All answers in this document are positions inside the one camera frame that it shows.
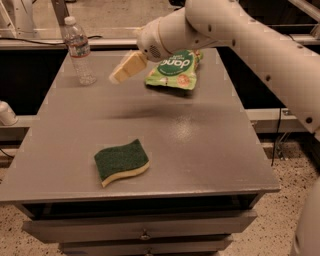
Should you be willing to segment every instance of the bottle cap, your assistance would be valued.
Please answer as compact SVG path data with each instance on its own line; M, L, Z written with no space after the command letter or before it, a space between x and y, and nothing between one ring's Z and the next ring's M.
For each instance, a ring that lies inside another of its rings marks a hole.
M74 25L74 24L76 24L76 18L73 17L73 16L65 17L65 18L64 18L64 23L65 23L66 25Z

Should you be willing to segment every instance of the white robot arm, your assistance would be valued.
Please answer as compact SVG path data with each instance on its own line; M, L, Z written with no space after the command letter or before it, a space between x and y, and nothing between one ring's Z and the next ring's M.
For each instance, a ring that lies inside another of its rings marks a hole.
M138 47L150 61L182 49L229 46L320 140L320 57L250 17L235 0L187 0L147 24Z

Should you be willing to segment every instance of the green scrub pad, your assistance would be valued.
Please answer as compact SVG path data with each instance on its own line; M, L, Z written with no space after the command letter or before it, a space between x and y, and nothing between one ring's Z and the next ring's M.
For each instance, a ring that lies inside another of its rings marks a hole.
M105 148L95 156L102 186L110 182L139 175L149 167L149 159L139 140L130 144Z

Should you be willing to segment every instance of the sponge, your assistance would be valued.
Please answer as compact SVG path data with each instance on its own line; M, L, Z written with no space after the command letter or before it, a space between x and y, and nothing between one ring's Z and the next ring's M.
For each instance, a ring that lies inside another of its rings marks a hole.
M126 145L105 148L94 158L103 187L114 180L139 175L150 165L138 139Z
M147 67L148 59L140 51L129 51L120 64L112 71L109 80L120 84Z

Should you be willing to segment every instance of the plastic water bottle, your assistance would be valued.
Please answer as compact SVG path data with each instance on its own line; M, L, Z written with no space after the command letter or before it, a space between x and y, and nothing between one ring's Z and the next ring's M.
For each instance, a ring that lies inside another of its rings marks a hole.
M88 56L90 45L83 28L77 24L75 17L69 16L64 19L66 24L65 44L68 46L72 64L83 85L93 84L97 78L90 67Z
M18 117L5 101L0 101L0 121L3 125L13 125L18 122Z

